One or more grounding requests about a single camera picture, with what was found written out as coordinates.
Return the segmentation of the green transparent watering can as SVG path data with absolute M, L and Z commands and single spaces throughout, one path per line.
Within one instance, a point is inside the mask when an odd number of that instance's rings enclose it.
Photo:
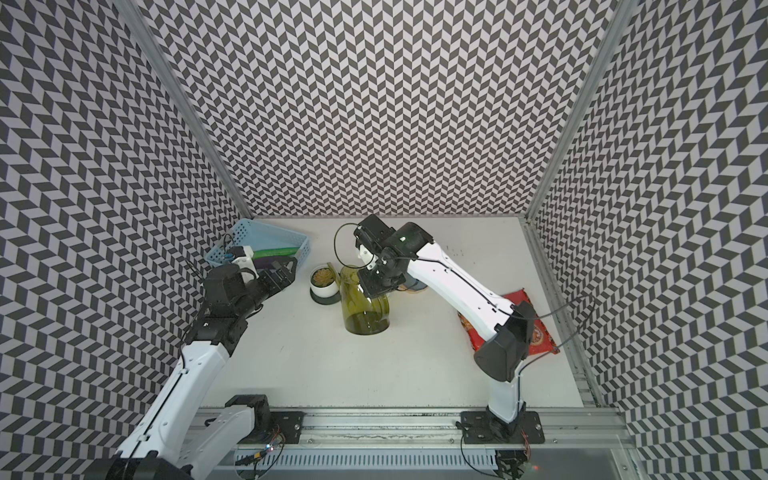
M 389 301 L 386 295 L 369 298 L 363 291 L 357 269 L 336 269 L 329 264 L 339 287 L 345 328 L 355 335 L 375 335 L 389 326 Z

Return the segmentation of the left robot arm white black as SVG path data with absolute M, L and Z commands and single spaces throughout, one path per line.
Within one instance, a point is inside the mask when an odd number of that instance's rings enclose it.
M 291 286 L 298 261 L 270 263 L 240 257 L 212 268 L 203 281 L 204 301 L 184 337 L 173 372 L 138 425 L 109 458 L 85 470 L 87 479 L 205 479 L 236 444 L 253 432 L 269 432 L 265 396 L 231 399 L 205 430 L 185 440 L 207 393 L 233 356 L 248 327 L 271 297 Z

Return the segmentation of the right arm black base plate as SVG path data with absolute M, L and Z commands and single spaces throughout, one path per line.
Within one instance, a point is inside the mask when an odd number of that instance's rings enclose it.
M 505 423 L 488 410 L 466 410 L 460 413 L 458 424 L 464 432 L 464 442 L 470 445 L 545 442 L 543 426 L 535 411 L 523 410 L 515 420 Z

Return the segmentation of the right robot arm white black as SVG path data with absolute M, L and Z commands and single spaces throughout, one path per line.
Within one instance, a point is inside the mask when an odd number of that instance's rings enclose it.
M 535 319 L 468 274 L 413 222 L 394 229 L 372 214 L 357 224 L 354 235 L 363 261 L 358 278 L 364 294 L 379 297 L 408 279 L 437 293 L 483 339 L 474 359 L 490 378 L 488 410 L 504 424 L 516 421 L 523 408 L 517 377 L 529 354 Z

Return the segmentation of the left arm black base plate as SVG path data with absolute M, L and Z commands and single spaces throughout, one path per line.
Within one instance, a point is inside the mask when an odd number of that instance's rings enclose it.
M 301 439 L 306 413 L 301 410 L 272 411 L 266 426 L 258 432 L 256 442 L 267 444 L 282 437 L 286 444 L 298 444 Z

